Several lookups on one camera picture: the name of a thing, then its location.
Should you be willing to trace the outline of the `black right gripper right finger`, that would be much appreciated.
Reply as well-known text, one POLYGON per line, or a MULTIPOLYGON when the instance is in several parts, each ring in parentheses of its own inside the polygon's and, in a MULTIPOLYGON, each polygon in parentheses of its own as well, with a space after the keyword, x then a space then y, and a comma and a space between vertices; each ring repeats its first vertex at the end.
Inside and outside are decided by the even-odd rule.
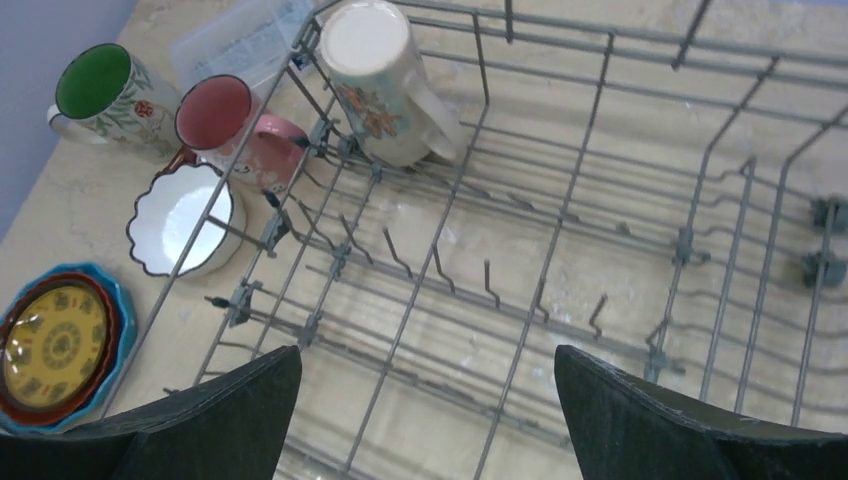
POLYGON ((586 479, 844 479, 844 434, 791 427, 704 403, 575 346, 554 375, 586 479))

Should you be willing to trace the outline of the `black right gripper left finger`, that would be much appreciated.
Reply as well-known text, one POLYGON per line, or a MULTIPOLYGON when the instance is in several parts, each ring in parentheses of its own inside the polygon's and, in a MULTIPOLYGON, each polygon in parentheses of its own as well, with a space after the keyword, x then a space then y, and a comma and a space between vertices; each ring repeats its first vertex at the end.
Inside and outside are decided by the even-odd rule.
POLYGON ((56 435, 4 435, 4 479, 272 479, 302 377, 279 347, 224 375, 56 435))

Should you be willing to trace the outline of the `white scalloped bowl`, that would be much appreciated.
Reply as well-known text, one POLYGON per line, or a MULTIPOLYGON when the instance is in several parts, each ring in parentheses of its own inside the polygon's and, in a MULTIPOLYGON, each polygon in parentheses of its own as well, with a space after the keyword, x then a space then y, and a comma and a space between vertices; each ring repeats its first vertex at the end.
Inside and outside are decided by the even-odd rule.
MULTIPOLYGON (((136 199, 126 235, 130 257, 147 275, 171 274, 220 179, 209 164, 181 165, 158 176, 136 199)), ((206 221, 179 275, 199 277, 223 267, 241 243, 238 235, 206 221)))

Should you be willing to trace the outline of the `seahorse pattern tall mug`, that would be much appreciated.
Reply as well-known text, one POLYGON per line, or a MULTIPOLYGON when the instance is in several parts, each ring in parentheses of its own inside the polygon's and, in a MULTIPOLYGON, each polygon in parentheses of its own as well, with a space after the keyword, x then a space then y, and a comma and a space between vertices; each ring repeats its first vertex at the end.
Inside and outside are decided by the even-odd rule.
POLYGON ((408 18, 388 1, 350 1, 324 24, 319 47, 362 151, 404 168, 435 154, 461 160, 468 140, 432 88, 408 18))

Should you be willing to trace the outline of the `green inside floral mug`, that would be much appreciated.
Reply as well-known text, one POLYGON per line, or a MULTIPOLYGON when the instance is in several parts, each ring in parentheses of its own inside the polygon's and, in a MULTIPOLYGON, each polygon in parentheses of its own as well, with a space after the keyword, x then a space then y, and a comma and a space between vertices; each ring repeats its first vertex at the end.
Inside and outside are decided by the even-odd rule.
POLYGON ((63 139, 120 144, 156 163, 182 147, 175 114, 182 95, 124 46, 102 43, 80 53, 63 71, 46 114, 63 139))

